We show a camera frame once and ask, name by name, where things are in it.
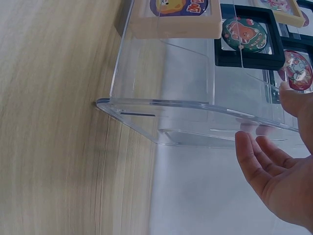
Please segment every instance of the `acrylic shelf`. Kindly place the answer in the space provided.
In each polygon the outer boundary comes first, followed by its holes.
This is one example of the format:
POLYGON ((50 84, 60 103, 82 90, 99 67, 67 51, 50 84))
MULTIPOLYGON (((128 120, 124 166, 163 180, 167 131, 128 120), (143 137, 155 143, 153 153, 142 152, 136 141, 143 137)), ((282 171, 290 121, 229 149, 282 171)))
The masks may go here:
POLYGON ((268 71, 215 66, 213 39, 137 39, 131 13, 99 109, 158 144, 233 148, 248 130, 302 146, 297 119, 272 102, 268 71))

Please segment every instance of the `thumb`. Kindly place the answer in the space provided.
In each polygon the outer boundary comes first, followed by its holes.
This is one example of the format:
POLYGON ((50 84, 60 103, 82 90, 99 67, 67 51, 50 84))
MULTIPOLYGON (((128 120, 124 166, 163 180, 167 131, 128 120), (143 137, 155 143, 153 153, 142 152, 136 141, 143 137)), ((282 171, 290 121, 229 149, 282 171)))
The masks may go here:
POLYGON ((300 94, 292 90, 287 82, 282 82, 279 87, 279 98, 284 110, 297 118, 304 105, 313 99, 313 93, 300 94))
POLYGON ((283 108, 298 118, 301 139, 313 154, 313 93, 297 93, 287 83, 281 84, 279 91, 283 108))

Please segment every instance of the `cartoon bear badge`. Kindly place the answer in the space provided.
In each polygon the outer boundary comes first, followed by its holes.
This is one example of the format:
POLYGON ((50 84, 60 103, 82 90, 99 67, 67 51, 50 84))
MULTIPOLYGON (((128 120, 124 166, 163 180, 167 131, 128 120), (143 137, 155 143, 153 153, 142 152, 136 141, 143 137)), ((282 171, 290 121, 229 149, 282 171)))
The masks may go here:
POLYGON ((222 37, 234 50, 260 52, 268 42, 263 27, 248 18, 227 19, 223 23, 222 37))
POLYGON ((208 0, 150 0, 156 16, 199 16, 207 6, 208 0))

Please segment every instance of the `human hand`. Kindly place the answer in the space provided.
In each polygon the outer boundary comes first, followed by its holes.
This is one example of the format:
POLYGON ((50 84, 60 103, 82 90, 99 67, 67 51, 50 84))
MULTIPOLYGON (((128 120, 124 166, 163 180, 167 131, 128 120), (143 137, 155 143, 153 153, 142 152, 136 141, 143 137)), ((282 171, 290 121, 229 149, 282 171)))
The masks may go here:
MULTIPOLYGON (((298 118, 300 136, 313 154, 313 93, 280 87, 283 108, 298 118)), ((248 183, 275 215, 313 233, 313 156, 294 159, 267 137, 236 133, 236 154, 248 183)))

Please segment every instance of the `finger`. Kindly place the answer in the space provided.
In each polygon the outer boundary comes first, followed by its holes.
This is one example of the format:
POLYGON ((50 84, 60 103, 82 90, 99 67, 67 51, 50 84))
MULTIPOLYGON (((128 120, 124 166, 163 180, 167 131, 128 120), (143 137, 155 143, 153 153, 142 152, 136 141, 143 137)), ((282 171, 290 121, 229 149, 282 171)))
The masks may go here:
POLYGON ((279 87, 279 97, 284 110, 298 117, 299 111, 309 99, 313 98, 313 94, 300 94, 292 90, 288 83, 282 82, 279 87))
POLYGON ((249 134, 250 140, 251 140, 251 145, 252 145, 252 150, 253 153, 260 163, 261 167, 269 173, 271 176, 277 176, 284 171, 286 171, 285 168, 277 166, 275 163, 271 161, 271 159, 268 158, 268 156, 261 150, 259 144, 257 141, 253 138, 252 135, 249 134))
POLYGON ((253 153, 249 135, 243 131, 236 133, 236 155, 241 170, 254 191, 262 198, 262 192, 271 176, 263 170, 253 153))
POLYGON ((278 166, 289 169, 293 167, 299 160, 294 159, 278 148, 273 142, 271 142, 265 136, 259 136, 256 138, 261 150, 278 166))

